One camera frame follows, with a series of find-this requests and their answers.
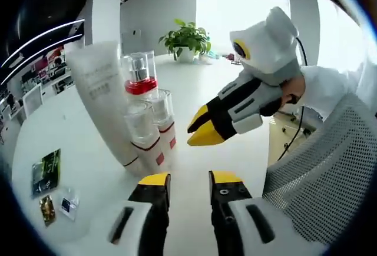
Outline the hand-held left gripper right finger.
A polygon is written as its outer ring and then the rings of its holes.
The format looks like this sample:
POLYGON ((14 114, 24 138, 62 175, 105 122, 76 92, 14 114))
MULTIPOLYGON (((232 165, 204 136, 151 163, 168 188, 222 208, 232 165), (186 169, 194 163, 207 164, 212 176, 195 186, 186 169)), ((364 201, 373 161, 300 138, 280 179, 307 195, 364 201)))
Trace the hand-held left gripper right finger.
POLYGON ((211 223, 219 255, 297 255, 297 235, 283 213, 253 198, 232 172, 210 171, 211 223))

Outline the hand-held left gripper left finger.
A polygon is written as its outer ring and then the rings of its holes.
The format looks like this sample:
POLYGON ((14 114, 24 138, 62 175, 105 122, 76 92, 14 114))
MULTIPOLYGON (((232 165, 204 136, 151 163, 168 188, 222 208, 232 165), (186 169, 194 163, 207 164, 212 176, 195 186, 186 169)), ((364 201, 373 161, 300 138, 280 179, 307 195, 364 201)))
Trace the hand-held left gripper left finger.
POLYGON ((138 182, 129 198, 95 219, 96 255, 163 255, 169 225, 168 172, 138 182))

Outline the person's right hand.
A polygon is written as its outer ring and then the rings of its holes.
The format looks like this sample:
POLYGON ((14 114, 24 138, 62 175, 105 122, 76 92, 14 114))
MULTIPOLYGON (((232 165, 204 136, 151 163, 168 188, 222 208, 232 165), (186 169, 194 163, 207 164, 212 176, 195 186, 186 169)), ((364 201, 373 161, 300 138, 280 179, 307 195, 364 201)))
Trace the person's right hand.
POLYGON ((305 78, 302 74, 297 75, 283 82, 280 87, 282 89, 281 107, 286 104, 296 105, 305 92, 305 78))

